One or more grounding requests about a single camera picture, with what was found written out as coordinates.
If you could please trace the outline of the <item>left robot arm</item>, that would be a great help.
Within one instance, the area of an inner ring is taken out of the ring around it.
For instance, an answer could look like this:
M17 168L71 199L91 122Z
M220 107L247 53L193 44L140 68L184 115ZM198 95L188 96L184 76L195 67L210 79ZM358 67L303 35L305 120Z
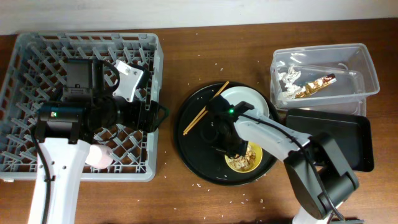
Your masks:
M163 122L159 112L169 114L154 100L135 99L151 77L143 66L74 58L66 71L66 85L40 107L30 132L39 168L29 223L75 221L84 166L105 169L113 162L110 148L94 139L96 130L121 124L153 133Z

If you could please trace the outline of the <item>yellow bowl with shells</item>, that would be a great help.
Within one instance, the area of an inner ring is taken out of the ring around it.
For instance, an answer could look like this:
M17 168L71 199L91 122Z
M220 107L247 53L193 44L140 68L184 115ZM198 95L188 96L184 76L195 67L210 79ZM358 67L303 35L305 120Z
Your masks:
M234 158L225 156L224 159L229 168L238 173L248 173L254 171L262 161L263 150L253 142L248 142L246 155L236 155Z

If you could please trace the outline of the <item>pink cup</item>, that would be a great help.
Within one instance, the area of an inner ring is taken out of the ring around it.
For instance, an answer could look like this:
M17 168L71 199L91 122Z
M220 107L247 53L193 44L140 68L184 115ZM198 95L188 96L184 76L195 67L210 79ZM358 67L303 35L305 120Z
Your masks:
M105 145L92 144L85 163L95 169L105 169L113 162L111 148Z

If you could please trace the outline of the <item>white tissue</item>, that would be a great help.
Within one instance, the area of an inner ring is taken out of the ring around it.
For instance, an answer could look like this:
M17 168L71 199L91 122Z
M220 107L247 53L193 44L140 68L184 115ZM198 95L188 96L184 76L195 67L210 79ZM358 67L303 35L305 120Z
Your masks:
M294 99L299 93L303 92L303 86L295 82L301 77L301 71L295 69L295 65L290 67L278 67L278 81L282 92L277 95L278 100Z

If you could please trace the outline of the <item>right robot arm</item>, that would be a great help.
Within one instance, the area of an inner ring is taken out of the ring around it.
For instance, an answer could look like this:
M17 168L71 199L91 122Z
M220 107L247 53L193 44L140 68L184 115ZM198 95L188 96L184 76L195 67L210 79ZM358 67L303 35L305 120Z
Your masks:
M358 189L359 180L329 134L294 131L250 103L232 105L221 95L213 97L206 110L221 134L214 146L218 152L237 159L253 142L284 163L301 206L295 223L328 223L332 216L345 220L338 207Z

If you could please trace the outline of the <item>gold brown snack wrapper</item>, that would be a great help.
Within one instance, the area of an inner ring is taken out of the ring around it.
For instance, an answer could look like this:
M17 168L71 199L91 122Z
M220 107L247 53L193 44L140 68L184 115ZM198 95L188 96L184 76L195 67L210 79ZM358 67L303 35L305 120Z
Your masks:
M336 82L336 77L334 73L318 78L312 82L305 84L301 91L295 95L295 99L307 98L315 94L316 92L328 87L334 82Z

